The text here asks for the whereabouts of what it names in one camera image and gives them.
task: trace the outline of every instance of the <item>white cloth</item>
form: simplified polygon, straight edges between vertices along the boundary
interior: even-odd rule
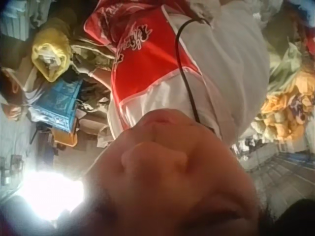
[[[187,20],[187,16],[169,15],[175,32]],[[186,73],[201,122],[231,145],[250,125],[266,97],[269,57],[261,31],[249,6],[236,0],[221,7],[214,29],[191,23],[181,39],[203,74],[199,80]],[[113,102],[108,118],[117,138],[123,129]],[[124,118],[134,126],[147,112],[161,108],[175,108],[193,118],[180,74],[128,101]]]

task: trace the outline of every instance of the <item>box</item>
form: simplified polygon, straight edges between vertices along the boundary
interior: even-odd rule
[[[59,78],[33,107],[48,118],[45,123],[70,133],[75,119],[76,98],[81,85],[82,80],[67,83]]]

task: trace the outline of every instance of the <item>earphone wire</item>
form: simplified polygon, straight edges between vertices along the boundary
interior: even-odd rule
[[[185,87],[186,87],[186,90],[188,92],[188,96],[189,96],[189,100],[190,100],[190,104],[191,104],[191,108],[192,108],[192,112],[193,112],[193,115],[194,115],[194,118],[195,118],[195,121],[200,123],[200,117],[199,117],[199,114],[198,114],[198,111],[197,111],[197,107],[196,107],[196,103],[195,103],[195,100],[193,98],[193,95],[192,95],[192,92],[191,92],[191,89],[190,89],[190,86],[189,86],[189,83],[188,83],[188,80],[186,78],[186,75],[184,73],[184,69],[183,69],[183,65],[182,65],[182,62],[181,62],[181,56],[180,56],[180,48],[179,48],[179,43],[180,43],[180,37],[181,37],[181,34],[184,30],[184,28],[189,25],[190,23],[192,22],[206,22],[209,26],[210,26],[210,23],[204,19],[204,18],[196,18],[196,19],[190,19],[188,21],[186,21],[179,29],[178,29],[178,32],[176,34],[176,38],[175,38],[175,53],[176,53],[176,59],[177,59],[177,64],[178,64],[178,68],[179,68],[179,71],[181,73],[181,76],[183,78],[183,81],[184,81],[184,84],[185,84]]]

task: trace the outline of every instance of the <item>yellow bag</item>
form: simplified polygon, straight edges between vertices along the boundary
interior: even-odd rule
[[[40,59],[41,51],[50,51],[58,57],[60,65],[51,72],[44,61]],[[38,70],[49,82],[54,82],[59,76],[68,70],[70,66],[71,48],[67,36],[56,30],[48,28],[40,31],[34,40],[31,59]]]
[[[59,76],[69,69],[72,57],[69,37],[70,27],[77,21],[71,8],[62,8],[54,14],[36,35],[32,47],[31,59],[38,70],[49,82],[54,82]],[[53,69],[47,68],[41,56],[45,52],[48,57],[55,58]]]

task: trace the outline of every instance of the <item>clutter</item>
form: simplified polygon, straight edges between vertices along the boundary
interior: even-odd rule
[[[97,147],[98,148],[105,148],[114,141],[114,138],[112,136],[112,133],[109,128],[103,129],[101,132],[99,132],[97,136]]]
[[[73,53],[79,54],[100,69],[111,70],[114,54],[106,47],[99,47],[83,40],[71,42]]]
[[[62,9],[37,33],[32,47],[32,61],[49,82],[66,72],[72,57],[70,25],[76,16],[70,8]]]
[[[78,95],[78,107],[87,113],[108,112],[110,91],[99,82],[85,78]]]
[[[270,55],[270,83],[266,100],[252,128],[270,142],[299,139],[314,108],[315,73],[302,55],[302,37],[285,11],[263,30]]]
[[[10,0],[1,13],[1,33],[26,41],[30,29],[47,21],[53,0]]]
[[[108,127],[107,120],[88,114],[79,121],[80,130],[91,135],[97,136],[100,131]]]
[[[19,68],[16,70],[6,67],[2,67],[1,69],[5,75],[10,78],[11,81],[14,81],[24,92],[30,91],[37,78],[37,68],[33,65],[29,56],[22,59]]]

